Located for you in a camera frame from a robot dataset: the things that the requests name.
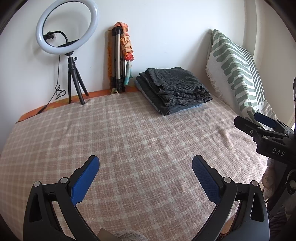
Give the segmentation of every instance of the black mini tripod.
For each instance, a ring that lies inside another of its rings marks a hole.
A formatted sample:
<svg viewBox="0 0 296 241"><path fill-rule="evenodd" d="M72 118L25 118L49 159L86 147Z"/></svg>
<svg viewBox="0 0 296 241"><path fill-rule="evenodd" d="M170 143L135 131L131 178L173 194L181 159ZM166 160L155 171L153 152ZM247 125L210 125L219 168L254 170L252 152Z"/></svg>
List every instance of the black mini tripod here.
<svg viewBox="0 0 296 241"><path fill-rule="evenodd" d="M82 93L81 93L81 89L80 89L80 86L79 84L81 85L84 93L86 94L86 96L89 96L85 86L84 86L84 83L81 79L81 76L78 72L78 69L76 68L76 64L75 64L75 60L77 60L77 57L73 58L72 57L72 54L73 52L70 52L70 53L67 53L65 54L66 56L69 56L68 58L68 94L69 94L69 104L71 103L72 99L71 99L71 76L72 76L72 79L73 79L73 82L74 82L74 85L75 85L75 88L76 88L76 91L77 91L77 94L78 94L78 97L79 97L79 100L80 100L80 103L82 105L85 104L84 102L84 99L83 99L83 96L82 96Z"/></svg>

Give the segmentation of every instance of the bed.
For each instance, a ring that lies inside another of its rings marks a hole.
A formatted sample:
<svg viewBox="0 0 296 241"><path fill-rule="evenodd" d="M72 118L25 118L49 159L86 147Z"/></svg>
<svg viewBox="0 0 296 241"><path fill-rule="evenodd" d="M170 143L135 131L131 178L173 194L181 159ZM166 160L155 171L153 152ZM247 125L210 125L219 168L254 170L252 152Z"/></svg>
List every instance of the bed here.
<svg viewBox="0 0 296 241"><path fill-rule="evenodd" d="M235 117L215 97L161 116L140 92L48 110L17 123L8 138L0 158L0 213L22 240L32 184L55 183L96 155L100 170L77 205L95 233L133 229L151 241L191 240L215 206L192 171L195 155L236 182L259 181L265 171L267 158L234 127Z"/></svg>

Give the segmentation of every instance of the white ring light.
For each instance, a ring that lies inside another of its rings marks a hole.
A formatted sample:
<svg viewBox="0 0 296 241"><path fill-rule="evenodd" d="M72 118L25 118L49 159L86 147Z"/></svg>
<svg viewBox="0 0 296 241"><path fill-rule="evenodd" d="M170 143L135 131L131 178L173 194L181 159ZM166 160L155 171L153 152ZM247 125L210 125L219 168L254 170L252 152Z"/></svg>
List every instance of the white ring light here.
<svg viewBox="0 0 296 241"><path fill-rule="evenodd" d="M80 2L86 5L91 12L91 22L85 34L76 42L66 47L54 47L48 44L43 38L43 27L46 19L60 5L67 2ZM36 40L39 46L47 53L51 54L66 54L80 48L93 35L99 21L98 6L93 0L57 0L50 5L41 15L36 27Z"/></svg>

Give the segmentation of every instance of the folded clothes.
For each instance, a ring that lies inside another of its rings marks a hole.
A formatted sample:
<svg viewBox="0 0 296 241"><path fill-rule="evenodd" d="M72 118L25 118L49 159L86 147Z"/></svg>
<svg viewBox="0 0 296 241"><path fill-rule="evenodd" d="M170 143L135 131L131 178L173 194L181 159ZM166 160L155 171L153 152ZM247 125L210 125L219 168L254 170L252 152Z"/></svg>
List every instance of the folded clothes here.
<svg viewBox="0 0 296 241"><path fill-rule="evenodd" d="M190 72L172 69L147 69L141 78L163 101L165 106L201 104L212 99L206 87Z"/></svg>
<svg viewBox="0 0 296 241"><path fill-rule="evenodd" d="M161 98L153 92L147 82L139 77L134 81L135 86L142 92L150 104L162 115L170 115L180 110L193 108L199 104L176 104L173 106L165 106Z"/></svg>

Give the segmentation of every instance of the silver screw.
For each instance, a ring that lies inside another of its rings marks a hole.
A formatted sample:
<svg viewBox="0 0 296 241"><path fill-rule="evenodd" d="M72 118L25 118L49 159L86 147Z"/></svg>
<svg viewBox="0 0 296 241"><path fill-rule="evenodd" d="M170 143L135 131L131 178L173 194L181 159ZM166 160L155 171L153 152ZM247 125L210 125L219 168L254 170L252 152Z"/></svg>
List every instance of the silver screw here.
<svg viewBox="0 0 296 241"><path fill-rule="evenodd" d="M40 182L39 182L39 181L36 181L36 182L34 182L34 184L33 184L34 187L38 187L39 185L40 185Z"/></svg>
<svg viewBox="0 0 296 241"><path fill-rule="evenodd" d="M290 187L293 188L293 189L296 189L296 182L295 182L295 180L291 180L290 181Z"/></svg>
<svg viewBox="0 0 296 241"><path fill-rule="evenodd" d="M66 183L68 181L68 178L66 178L66 177L63 177L62 179L61 179L61 183Z"/></svg>
<svg viewBox="0 0 296 241"><path fill-rule="evenodd" d="M252 184L254 185L254 186L258 186L259 185L259 183L257 182L257 181L252 181Z"/></svg>
<svg viewBox="0 0 296 241"><path fill-rule="evenodd" d="M224 182L226 182L226 183L231 183L231 178L229 178L229 177L225 177L225 178L224 178Z"/></svg>

